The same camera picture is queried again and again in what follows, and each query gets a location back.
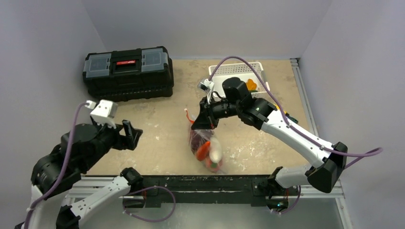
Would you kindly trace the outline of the clear zip top bag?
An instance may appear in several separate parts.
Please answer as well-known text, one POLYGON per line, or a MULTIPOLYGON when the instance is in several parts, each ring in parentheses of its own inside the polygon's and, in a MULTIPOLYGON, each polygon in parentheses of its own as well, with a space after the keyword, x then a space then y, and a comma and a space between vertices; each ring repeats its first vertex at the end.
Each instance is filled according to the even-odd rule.
POLYGON ((213 130, 192 130, 195 116, 190 116, 185 108, 189 121, 188 144, 194 157, 212 173, 226 174, 224 171, 224 151, 213 130))

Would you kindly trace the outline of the orange carrot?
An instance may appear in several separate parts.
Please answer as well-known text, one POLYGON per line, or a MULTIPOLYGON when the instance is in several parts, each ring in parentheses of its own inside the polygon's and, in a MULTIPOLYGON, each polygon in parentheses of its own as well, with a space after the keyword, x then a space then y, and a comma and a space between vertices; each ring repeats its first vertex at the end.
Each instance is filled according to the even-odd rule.
POLYGON ((195 152, 195 157, 198 161, 203 161, 210 152, 211 142, 207 141, 203 145, 201 145, 197 151, 195 152))

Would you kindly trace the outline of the white radish with leaves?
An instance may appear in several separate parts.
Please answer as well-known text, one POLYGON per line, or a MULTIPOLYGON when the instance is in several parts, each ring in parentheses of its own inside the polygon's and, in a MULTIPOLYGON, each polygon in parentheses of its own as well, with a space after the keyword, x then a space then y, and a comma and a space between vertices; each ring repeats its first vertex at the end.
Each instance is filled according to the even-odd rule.
POLYGON ((210 138, 209 158, 213 163, 219 163, 223 158, 222 146, 216 137, 210 138))

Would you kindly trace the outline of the pink peach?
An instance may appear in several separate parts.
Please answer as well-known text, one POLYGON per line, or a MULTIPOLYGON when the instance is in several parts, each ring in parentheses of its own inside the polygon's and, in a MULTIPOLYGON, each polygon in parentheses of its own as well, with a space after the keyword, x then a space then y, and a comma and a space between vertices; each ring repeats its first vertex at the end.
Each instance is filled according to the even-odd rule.
POLYGON ((209 171, 217 173, 223 165, 223 160, 219 161, 218 163, 214 163, 209 157, 206 157, 204 160, 204 164, 209 171))

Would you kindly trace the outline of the dark red grapes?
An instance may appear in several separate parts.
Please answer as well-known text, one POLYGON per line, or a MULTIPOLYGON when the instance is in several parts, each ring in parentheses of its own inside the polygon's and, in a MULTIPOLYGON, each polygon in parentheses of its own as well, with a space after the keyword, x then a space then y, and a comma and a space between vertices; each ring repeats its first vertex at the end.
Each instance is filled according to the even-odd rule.
POLYGON ((201 147, 205 142, 209 141, 213 135, 212 130, 190 130, 189 134, 189 145, 191 152, 196 153, 199 147, 201 147))

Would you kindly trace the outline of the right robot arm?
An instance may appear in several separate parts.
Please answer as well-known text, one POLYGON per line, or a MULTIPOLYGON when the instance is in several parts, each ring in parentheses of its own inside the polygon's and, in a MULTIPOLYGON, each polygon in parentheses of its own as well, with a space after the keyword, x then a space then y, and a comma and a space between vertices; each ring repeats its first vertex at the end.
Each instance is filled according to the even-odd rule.
POLYGON ((221 118, 237 116, 244 124, 281 140, 309 162, 295 168, 278 167, 268 178, 272 193, 280 194, 300 185, 311 185, 323 193, 333 190, 346 165, 348 148, 345 144, 332 144, 287 121, 285 113, 274 104, 253 97, 238 77, 222 83, 225 97, 219 101, 212 99, 213 86, 214 83, 207 79, 198 84, 207 95, 200 101, 200 113, 192 124, 193 130, 215 129, 221 118))

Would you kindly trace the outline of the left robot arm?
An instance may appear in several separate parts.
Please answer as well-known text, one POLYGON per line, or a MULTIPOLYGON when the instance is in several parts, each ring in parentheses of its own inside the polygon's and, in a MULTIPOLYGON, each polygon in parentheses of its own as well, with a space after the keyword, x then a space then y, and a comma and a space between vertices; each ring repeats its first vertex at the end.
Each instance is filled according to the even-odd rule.
POLYGON ((65 196, 111 149, 134 150, 143 130, 136 129, 128 120, 116 127, 77 124, 61 136, 61 142, 50 154, 40 158, 31 175, 31 203, 26 219, 19 229, 78 229, 101 207, 114 197, 142 190, 142 176, 133 168, 125 168, 106 188, 83 199, 65 205, 65 196))

